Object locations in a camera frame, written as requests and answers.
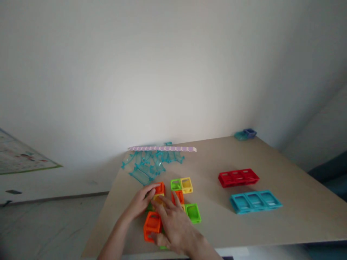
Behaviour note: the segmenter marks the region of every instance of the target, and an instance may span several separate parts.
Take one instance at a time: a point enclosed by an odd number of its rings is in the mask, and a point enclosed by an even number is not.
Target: red block
[[[254,173],[254,171],[252,171],[252,169],[244,169],[220,173],[218,179],[223,188],[228,188],[256,184],[260,178]]]

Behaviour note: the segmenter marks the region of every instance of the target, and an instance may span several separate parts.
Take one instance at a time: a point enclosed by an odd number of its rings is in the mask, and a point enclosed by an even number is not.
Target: hand
[[[172,192],[176,205],[168,198],[159,196],[165,202],[166,208],[160,203],[152,201],[156,211],[160,214],[165,235],[162,233],[152,233],[151,237],[158,246],[166,246],[178,254],[190,256],[197,247],[204,244],[205,239],[196,230],[187,214],[182,209],[180,200],[175,192]]]
[[[139,190],[131,200],[127,209],[123,212],[123,216],[125,216],[126,219],[132,221],[133,219],[141,215],[148,207],[151,199],[154,197],[155,187],[158,186],[160,186],[160,184],[154,183]]]

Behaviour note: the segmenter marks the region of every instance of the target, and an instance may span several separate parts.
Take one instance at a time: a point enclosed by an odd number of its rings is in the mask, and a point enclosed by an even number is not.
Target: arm
[[[117,220],[97,260],[121,259],[124,249],[125,237],[127,235],[130,223],[145,211],[149,202],[155,194],[154,188],[159,185],[160,184],[148,185],[136,193],[127,209]]]
[[[181,203],[175,192],[174,205],[169,199],[161,196],[165,202],[164,208],[156,201],[152,201],[156,211],[162,219],[165,235],[152,233],[155,243],[158,246],[166,246],[178,254],[184,254],[192,260],[221,260],[220,255],[207,242],[206,238],[194,228],[187,214],[183,211]]]

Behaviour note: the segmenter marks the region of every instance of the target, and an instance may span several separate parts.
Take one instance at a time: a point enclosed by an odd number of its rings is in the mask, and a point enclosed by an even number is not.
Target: poster
[[[53,162],[0,128],[0,174],[59,168]]]

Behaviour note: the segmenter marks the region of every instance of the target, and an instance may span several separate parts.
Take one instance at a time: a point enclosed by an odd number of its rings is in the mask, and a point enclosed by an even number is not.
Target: green block
[[[148,207],[147,207],[147,209],[146,209],[146,212],[149,212],[149,211],[154,211],[154,210],[153,210],[153,205],[152,205],[152,203],[149,203],[149,204],[148,204]]]
[[[173,191],[175,191],[175,190],[182,190],[181,180],[180,179],[171,180],[171,190],[173,190]]]
[[[201,222],[201,216],[198,208],[198,204],[185,204],[185,211],[193,224]]]

